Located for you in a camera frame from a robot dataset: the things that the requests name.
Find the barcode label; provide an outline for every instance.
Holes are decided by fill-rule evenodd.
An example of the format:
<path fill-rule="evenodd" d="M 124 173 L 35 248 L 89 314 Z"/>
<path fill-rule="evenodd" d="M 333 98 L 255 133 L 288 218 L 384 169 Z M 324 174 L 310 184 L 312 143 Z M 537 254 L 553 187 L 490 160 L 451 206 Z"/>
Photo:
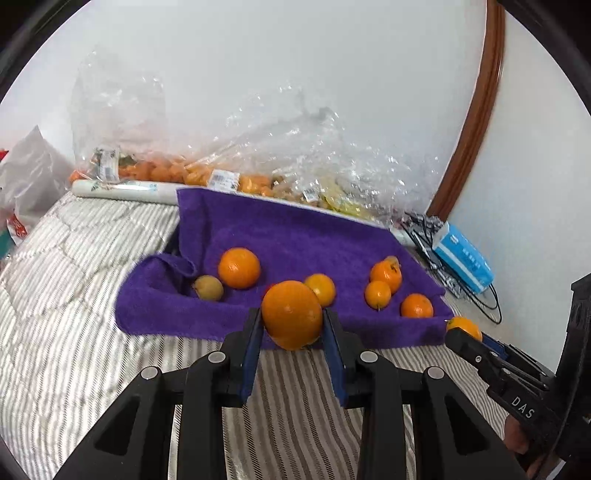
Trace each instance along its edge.
<path fill-rule="evenodd" d="M 237 192 L 240 174 L 227 170 L 214 170 L 207 182 L 208 188 L 219 192 Z"/>
<path fill-rule="evenodd" d="M 316 189 L 305 189 L 302 191 L 302 194 L 308 203 L 318 202 L 318 200 L 320 200 Z"/>
<path fill-rule="evenodd" d="M 119 149 L 104 149 L 100 154 L 99 180 L 106 182 L 119 181 Z"/>

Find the red logo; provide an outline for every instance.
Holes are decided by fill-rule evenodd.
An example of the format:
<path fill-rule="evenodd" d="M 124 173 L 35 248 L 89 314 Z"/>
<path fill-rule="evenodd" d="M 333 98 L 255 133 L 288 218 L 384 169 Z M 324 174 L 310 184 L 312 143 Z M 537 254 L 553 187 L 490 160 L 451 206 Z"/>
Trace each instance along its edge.
<path fill-rule="evenodd" d="M 27 229 L 17 218 L 16 214 L 12 214 L 12 216 L 8 219 L 8 223 L 14 228 L 14 234 L 17 237 L 25 238 L 27 236 Z"/>

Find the wall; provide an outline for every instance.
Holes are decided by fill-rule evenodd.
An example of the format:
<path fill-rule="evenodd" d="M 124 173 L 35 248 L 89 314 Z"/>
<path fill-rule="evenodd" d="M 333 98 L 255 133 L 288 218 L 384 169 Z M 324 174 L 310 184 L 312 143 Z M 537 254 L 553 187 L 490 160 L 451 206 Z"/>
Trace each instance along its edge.
<path fill-rule="evenodd" d="M 174 132 L 190 138 L 253 91 L 289 80 L 320 92 L 360 145 L 438 171 L 478 74 L 485 0 L 92 0 L 27 64 L 0 105 L 0 145 L 35 124 L 72 156 L 67 107 L 100 44 L 164 81 Z"/>
<path fill-rule="evenodd" d="M 591 117 L 538 41 L 508 15 L 485 142 L 450 221 L 488 258 L 503 307 L 491 335 L 557 366 L 570 285 L 591 271 Z"/>

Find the purple towel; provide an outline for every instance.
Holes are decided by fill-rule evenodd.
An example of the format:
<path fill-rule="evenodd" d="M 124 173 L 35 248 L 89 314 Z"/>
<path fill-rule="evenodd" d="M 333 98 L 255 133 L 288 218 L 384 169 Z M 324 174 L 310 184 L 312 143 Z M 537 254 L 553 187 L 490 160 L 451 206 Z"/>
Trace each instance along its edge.
<path fill-rule="evenodd" d="M 115 317 L 132 335 L 163 334 L 222 340 L 242 329 L 250 307 L 258 307 L 266 287 L 283 280 L 303 281 L 325 273 L 336 285 L 332 306 L 345 330 L 357 333 L 368 348 L 443 343 L 444 321 L 452 311 L 439 287 L 385 229 L 321 211 L 213 192 L 183 189 L 180 208 L 180 255 L 157 254 L 140 262 L 119 291 Z M 221 302 L 199 300 L 191 284 L 203 274 L 217 276 L 222 254 L 245 247 L 261 261 L 261 278 L 249 290 L 225 289 Z M 396 255 L 402 286 L 380 312 L 365 303 L 369 270 Z M 435 316 L 400 316 L 410 293 L 432 302 Z M 270 346 L 267 339 L 265 346 Z"/>

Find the brown striped cloth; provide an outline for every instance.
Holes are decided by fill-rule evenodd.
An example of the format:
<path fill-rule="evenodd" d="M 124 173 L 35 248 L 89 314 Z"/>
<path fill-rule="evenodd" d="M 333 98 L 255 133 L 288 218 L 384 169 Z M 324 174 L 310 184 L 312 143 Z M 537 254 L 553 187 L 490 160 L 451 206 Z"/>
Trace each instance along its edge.
<path fill-rule="evenodd" d="M 114 302 L 134 265 L 162 250 L 173 206 L 65 195 L 0 274 L 0 436 L 31 479 L 51 479 L 86 432 L 143 367 L 184 368 L 220 343 L 128 336 Z M 461 302 L 450 302 L 456 313 Z M 476 371 L 444 346 L 380 351 L 395 365 L 442 367 L 501 434 L 506 414 Z M 176 478 L 181 407 L 168 477 Z M 415 478 L 405 407 L 407 475 Z M 322 351 L 263 351 L 250 399 L 225 409 L 228 477 L 354 479 L 362 415 L 335 399 Z"/>

